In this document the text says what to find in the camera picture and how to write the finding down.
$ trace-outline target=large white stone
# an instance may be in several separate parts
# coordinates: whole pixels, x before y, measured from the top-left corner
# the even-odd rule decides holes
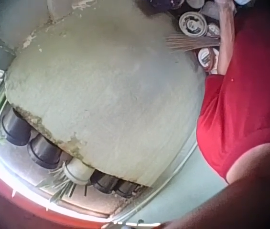
[[[166,47],[169,16],[147,18],[131,0],[87,5],[35,34],[6,96],[85,164],[152,186],[195,128],[205,73]]]

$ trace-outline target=red shirt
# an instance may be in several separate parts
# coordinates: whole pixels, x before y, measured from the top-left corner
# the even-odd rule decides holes
[[[243,153],[270,143],[270,13],[242,20],[226,75],[206,78],[197,123],[198,146],[223,178]]]

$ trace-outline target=broom bristles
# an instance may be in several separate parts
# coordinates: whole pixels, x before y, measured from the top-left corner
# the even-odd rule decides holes
[[[194,49],[219,46],[220,40],[219,36],[194,38],[181,33],[174,33],[166,38],[166,44],[173,51],[186,52]]]

